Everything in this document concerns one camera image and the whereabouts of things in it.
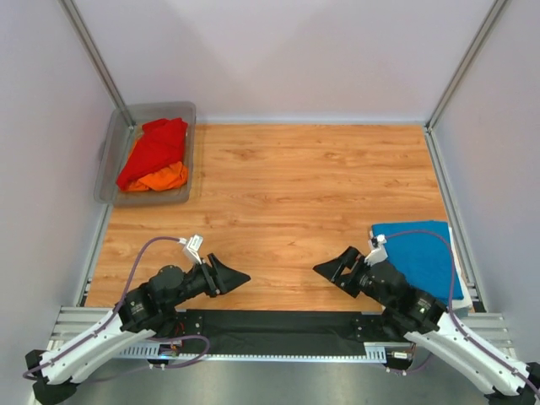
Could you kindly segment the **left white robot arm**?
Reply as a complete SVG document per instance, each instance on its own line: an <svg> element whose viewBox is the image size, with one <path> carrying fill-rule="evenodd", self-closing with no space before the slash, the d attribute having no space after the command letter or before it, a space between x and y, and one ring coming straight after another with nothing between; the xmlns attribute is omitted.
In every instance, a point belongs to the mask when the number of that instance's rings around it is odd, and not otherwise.
<svg viewBox="0 0 540 405"><path fill-rule="evenodd" d="M208 259L194 264L187 273L173 265L162 267L148 282L126 293L92 327L61 347L28 352L24 377L34 382L38 403L66 401L95 370L135 343L181 341L186 334L178 305L200 294L210 298L228 294L251 280L213 254Z"/></svg>

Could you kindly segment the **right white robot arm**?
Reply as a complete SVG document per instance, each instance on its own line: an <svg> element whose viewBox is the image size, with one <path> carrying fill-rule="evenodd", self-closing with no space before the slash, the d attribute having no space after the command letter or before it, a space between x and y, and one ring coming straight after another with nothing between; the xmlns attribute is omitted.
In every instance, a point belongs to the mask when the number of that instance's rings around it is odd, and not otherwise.
<svg viewBox="0 0 540 405"><path fill-rule="evenodd" d="M350 246L313 269L348 295L364 294L381 304L380 330L386 338L404 338L427 349L467 377L489 403L539 402L537 363L498 350L441 300L412 286L378 249L363 256Z"/></svg>

